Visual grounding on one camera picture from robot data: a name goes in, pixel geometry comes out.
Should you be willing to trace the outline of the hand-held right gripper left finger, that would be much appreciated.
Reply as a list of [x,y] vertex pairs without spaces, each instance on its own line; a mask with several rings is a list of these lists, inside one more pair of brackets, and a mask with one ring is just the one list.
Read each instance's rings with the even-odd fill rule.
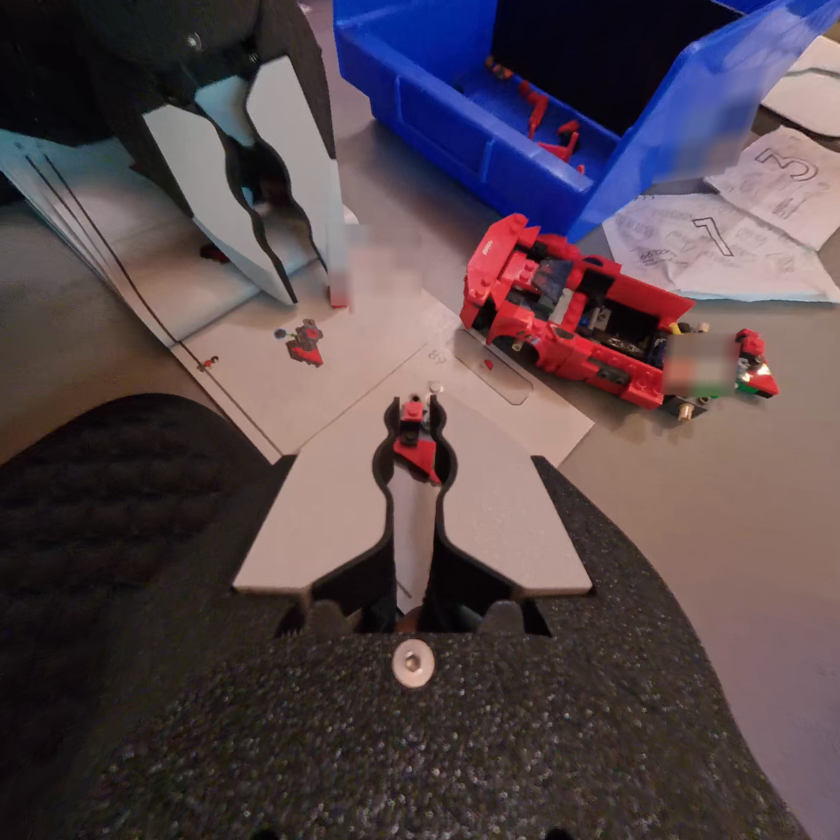
[[233,586],[344,613],[396,608],[393,498],[398,396],[373,396],[310,439],[295,457]]

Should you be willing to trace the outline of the red toy brick car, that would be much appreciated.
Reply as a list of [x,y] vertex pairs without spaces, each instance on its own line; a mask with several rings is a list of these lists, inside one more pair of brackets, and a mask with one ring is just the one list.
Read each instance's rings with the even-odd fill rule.
[[680,422],[721,396],[778,396],[762,337],[691,324],[694,305],[513,214],[492,224],[470,257],[460,320],[530,372]]

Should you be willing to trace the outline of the blue plastic bin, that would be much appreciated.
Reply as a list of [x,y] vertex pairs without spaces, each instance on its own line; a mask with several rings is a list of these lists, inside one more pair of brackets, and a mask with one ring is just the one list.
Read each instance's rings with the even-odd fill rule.
[[[651,185],[739,157],[838,2],[334,2],[343,79],[501,215],[576,241]],[[496,79],[486,60],[509,68]],[[520,80],[549,97],[535,140]],[[578,119],[571,163],[538,147]]]

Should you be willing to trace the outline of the white plastic bag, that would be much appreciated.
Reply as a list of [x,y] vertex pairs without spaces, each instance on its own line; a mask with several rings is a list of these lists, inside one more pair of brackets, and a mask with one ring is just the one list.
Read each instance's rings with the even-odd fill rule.
[[839,44],[817,37],[761,104],[800,129],[839,138]]

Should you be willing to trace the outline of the open instruction booklet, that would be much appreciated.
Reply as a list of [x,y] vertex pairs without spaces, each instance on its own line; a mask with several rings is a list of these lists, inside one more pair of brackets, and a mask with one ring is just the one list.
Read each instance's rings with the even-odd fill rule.
[[279,303],[146,181],[117,140],[77,148],[2,131],[2,173],[120,294],[270,463],[373,396],[453,396],[557,466],[592,421],[425,290],[333,309],[320,262],[300,243],[299,303]]

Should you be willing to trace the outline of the crumpled printed plastic bag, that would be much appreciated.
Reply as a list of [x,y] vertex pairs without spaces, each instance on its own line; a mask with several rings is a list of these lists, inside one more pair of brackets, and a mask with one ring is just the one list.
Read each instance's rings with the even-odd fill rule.
[[839,302],[816,252],[715,193],[639,196],[602,229],[624,274],[685,298]]
[[839,153],[781,127],[705,182],[744,213],[819,251],[839,227]]

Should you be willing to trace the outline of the red bent brick piece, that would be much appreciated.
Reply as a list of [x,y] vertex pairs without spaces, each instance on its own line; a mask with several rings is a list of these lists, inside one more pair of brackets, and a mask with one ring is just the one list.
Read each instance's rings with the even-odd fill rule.
[[527,135],[531,141],[534,141],[548,110],[549,97],[524,79],[518,83],[518,95],[530,106]]
[[548,152],[554,158],[563,163],[570,164],[573,153],[579,142],[581,124],[578,119],[572,119],[563,123],[558,128],[559,143],[546,143],[538,141],[537,145],[543,151]]

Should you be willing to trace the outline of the small red black brick assembly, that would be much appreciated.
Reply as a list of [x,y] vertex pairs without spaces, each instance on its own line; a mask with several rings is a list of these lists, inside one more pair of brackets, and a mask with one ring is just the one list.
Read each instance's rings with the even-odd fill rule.
[[424,399],[417,393],[409,395],[401,408],[393,452],[416,477],[439,487],[441,480],[436,471],[437,445],[424,424],[426,420]]

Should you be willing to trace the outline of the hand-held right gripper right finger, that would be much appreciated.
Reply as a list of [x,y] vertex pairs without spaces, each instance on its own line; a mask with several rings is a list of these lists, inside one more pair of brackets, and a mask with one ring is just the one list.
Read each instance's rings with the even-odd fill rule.
[[532,457],[451,395],[429,400],[443,468],[427,595],[522,601],[586,595],[592,580]]

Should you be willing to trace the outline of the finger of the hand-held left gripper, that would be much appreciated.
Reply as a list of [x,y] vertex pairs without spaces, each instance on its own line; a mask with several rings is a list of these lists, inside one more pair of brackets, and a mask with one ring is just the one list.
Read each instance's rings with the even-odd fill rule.
[[245,96],[245,115],[257,141],[282,164],[290,198],[306,218],[328,286],[344,288],[350,295],[349,236],[339,165],[321,136],[289,57],[257,69]]
[[248,280],[295,306],[282,256],[289,250],[300,257],[298,237],[268,204],[255,200],[253,187],[242,185],[240,154],[256,150],[256,134],[245,117],[247,91],[244,79],[222,79],[199,88],[190,108],[164,104],[145,113],[143,121],[194,224]]

